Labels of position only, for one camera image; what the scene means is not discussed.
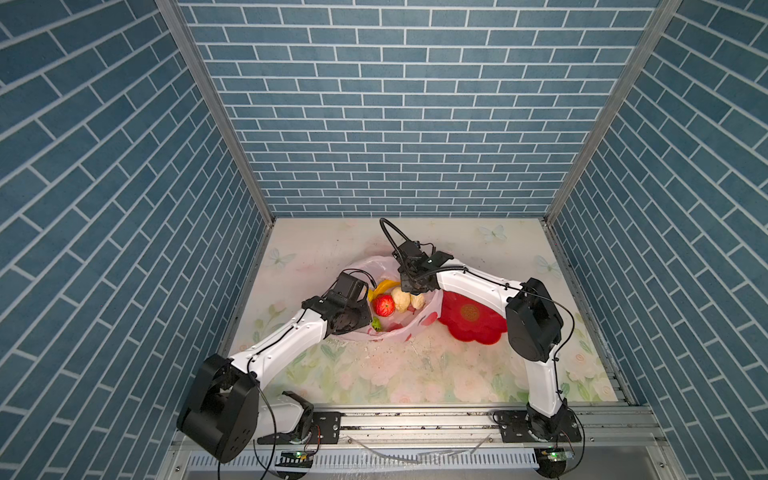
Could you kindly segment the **pink plastic bag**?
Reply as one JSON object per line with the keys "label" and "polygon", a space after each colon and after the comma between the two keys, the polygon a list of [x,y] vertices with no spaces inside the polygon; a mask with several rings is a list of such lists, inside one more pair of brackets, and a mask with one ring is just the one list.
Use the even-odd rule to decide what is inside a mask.
{"label": "pink plastic bag", "polygon": [[343,334],[344,340],[406,342],[438,320],[443,293],[404,292],[399,267],[391,256],[372,256],[345,268],[347,273],[367,282],[365,307],[370,318],[360,328]]}

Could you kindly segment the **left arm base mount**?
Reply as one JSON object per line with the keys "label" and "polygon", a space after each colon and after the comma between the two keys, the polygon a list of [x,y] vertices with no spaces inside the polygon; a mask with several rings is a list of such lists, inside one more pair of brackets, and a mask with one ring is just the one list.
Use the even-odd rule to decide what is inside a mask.
{"label": "left arm base mount", "polygon": [[254,440],[258,445],[335,445],[340,430],[340,412],[317,410],[297,393],[284,391],[259,407]]}

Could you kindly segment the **red fake strawberry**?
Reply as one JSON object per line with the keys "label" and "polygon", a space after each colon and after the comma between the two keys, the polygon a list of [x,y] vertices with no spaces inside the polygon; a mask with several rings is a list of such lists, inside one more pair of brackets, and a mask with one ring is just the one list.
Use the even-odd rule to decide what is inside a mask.
{"label": "red fake strawberry", "polygon": [[372,307],[377,317],[390,317],[396,312],[391,295],[383,294],[372,301]]}

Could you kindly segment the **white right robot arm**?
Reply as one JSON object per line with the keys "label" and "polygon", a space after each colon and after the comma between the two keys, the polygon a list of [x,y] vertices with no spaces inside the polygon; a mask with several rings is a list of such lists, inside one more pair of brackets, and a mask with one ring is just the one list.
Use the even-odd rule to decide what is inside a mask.
{"label": "white right robot arm", "polygon": [[462,295],[506,319],[513,351],[526,362],[530,419],[554,420],[567,412],[556,372],[557,350],[563,343],[564,306],[551,299],[539,280],[512,281],[479,272],[452,255],[407,240],[393,251],[401,283],[410,293],[442,290]]}

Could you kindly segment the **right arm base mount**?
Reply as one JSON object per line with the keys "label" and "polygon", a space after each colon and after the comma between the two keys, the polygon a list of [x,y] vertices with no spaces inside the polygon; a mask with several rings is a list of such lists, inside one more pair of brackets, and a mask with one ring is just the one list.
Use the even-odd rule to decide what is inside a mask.
{"label": "right arm base mount", "polygon": [[575,443],[583,439],[577,416],[565,405],[552,417],[527,406],[525,410],[494,410],[490,418],[504,443]]}

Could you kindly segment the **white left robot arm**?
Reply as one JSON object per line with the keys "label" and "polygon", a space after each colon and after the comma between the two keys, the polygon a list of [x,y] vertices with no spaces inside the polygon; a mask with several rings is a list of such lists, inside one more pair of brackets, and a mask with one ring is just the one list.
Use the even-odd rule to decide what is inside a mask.
{"label": "white left robot arm", "polygon": [[231,356],[209,356],[182,402],[177,429],[220,463],[255,440],[303,443],[314,435],[314,405],[285,391],[276,404],[265,389],[289,364],[330,335],[368,325],[368,283],[341,272],[326,292],[301,303],[296,315],[259,343]]}

